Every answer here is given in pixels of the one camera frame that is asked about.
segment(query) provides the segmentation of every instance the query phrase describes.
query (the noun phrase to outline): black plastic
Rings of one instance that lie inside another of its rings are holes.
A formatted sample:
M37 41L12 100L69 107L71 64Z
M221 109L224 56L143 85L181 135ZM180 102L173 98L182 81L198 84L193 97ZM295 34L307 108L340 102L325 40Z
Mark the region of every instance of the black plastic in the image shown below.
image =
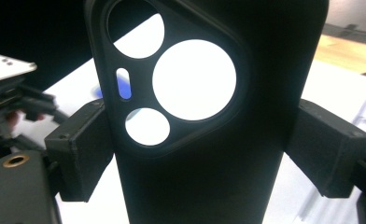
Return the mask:
M23 80L23 77L11 77L9 79L0 80L0 94L17 88Z
M43 156L38 151L0 159L0 224L11 223L62 223L49 189Z
M81 107L45 139L51 161L60 164L68 202L87 202L113 157L110 130L102 100Z
M119 2L89 0L85 17L130 223L261 223L328 1L148 0L162 16L165 37L141 60L120 53L107 33ZM232 99L209 119L172 116L151 86L158 59L188 39L220 46L236 69ZM129 101L118 95L120 67L130 73ZM128 114L142 107L170 123L157 146L139 145L125 130Z
M355 183L354 167L366 157L366 132L302 100L286 152L322 195L347 198ZM365 174L355 171L356 179Z

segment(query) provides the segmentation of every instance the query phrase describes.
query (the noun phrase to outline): camera cutout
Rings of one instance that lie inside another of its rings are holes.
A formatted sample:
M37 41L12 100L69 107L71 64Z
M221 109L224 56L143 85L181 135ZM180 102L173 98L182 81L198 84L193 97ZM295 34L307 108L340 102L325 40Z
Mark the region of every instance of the camera cutout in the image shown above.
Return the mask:
M204 40L183 41L157 61L153 89L162 107L185 120L208 119L232 99L236 73L230 56Z
M156 146L169 135L168 119L157 110L140 108L125 120L125 129L133 140L144 146Z
M143 8L152 14L141 15L139 12ZM130 58L147 58L157 52L162 45L164 37L162 17L151 4L143 0L121 1L112 9L108 21L108 31L114 46ZM127 27L132 23L138 26Z

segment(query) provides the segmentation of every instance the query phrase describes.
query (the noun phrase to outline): large circular cutout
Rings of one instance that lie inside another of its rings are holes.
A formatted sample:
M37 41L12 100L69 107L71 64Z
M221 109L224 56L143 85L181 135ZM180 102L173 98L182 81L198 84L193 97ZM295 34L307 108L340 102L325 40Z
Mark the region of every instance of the large circular cutout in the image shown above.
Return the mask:
M158 101L180 119L214 116L230 102L235 85L230 56L204 40L187 40L172 46L154 68L153 88Z
M162 143L170 132L168 119L150 108L140 108L131 112L125 120L125 128L135 142L145 146Z
M108 24L110 38L115 41L114 46L130 58L147 58L162 44L162 17L152 5L143 0L121 1L116 4Z

